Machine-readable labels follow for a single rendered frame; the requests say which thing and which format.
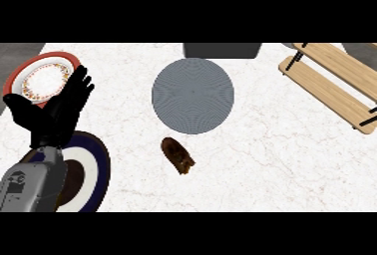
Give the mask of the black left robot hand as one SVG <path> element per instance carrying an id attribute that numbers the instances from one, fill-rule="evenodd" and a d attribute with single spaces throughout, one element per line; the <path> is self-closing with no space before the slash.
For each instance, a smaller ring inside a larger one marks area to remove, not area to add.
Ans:
<path id="1" fill-rule="evenodd" d="M 61 147 L 67 144 L 92 88 L 86 68 L 79 65 L 60 94 L 51 97 L 42 108 L 16 94 L 2 97 L 13 122 L 30 132 L 32 149 L 44 146 Z"/>

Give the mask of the grey oval placemat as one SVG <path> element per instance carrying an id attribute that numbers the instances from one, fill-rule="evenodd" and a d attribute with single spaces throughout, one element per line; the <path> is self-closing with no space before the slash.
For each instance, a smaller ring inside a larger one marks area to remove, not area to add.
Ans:
<path id="1" fill-rule="evenodd" d="M 227 118 L 231 105 L 231 81 L 212 61 L 184 58 L 163 67 L 152 86 L 152 106 L 171 130 L 184 134 L 211 131 Z"/>

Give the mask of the wooden tiered shelf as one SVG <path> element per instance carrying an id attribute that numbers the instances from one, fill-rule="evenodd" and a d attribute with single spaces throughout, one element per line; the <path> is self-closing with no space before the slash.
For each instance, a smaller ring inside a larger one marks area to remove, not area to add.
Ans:
<path id="1" fill-rule="evenodd" d="M 322 105 L 363 134 L 377 130 L 377 71 L 329 43 L 293 43 L 295 54 L 277 65 L 277 71 L 311 95 Z M 301 61 L 323 68 L 373 103 L 364 104 Z"/>

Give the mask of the red rimmed patterned plate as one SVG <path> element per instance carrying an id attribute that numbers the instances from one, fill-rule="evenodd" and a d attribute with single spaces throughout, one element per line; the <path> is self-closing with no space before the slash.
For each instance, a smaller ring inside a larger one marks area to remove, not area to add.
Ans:
<path id="1" fill-rule="evenodd" d="M 66 52 L 48 52 L 32 57 L 11 72 L 2 95 L 16 94 L 42 108 L 61 92 L 79 65 L 78 58 Z"/>

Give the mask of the navy rimmed white plate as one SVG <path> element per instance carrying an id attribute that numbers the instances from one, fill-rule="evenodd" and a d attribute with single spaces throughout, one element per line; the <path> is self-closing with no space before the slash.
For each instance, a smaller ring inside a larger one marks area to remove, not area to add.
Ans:
<path id="1" fill-rule="evenodd" d="M 58 212 L 95 212 L 103 201 L 110 179 L 110 158 L 100 139 L 75 131 L 61 148 L 67 168 L 64 180 L 66 202 Z"/>

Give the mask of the brown sweet potato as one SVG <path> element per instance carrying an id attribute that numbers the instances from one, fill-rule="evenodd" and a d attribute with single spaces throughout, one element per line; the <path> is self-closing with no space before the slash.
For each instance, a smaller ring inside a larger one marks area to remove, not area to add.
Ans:
<path id="1" fill-rule="evenodd" d="M 162 139 L 160 149 L 178 174 L 187 174 L 189 168 L 194 165 L 194 162 L 181 144 L 171 137 L 165 137 Z"/>

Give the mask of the dark grey appliance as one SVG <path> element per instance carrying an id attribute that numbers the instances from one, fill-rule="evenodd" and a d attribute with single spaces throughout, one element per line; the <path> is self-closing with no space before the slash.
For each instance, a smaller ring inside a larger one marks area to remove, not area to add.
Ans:
<path id="1" fill-rule="evenodd" d="M 183 43 L 184 57 L 202 59 L 254 59 L 259 43 Z"/>

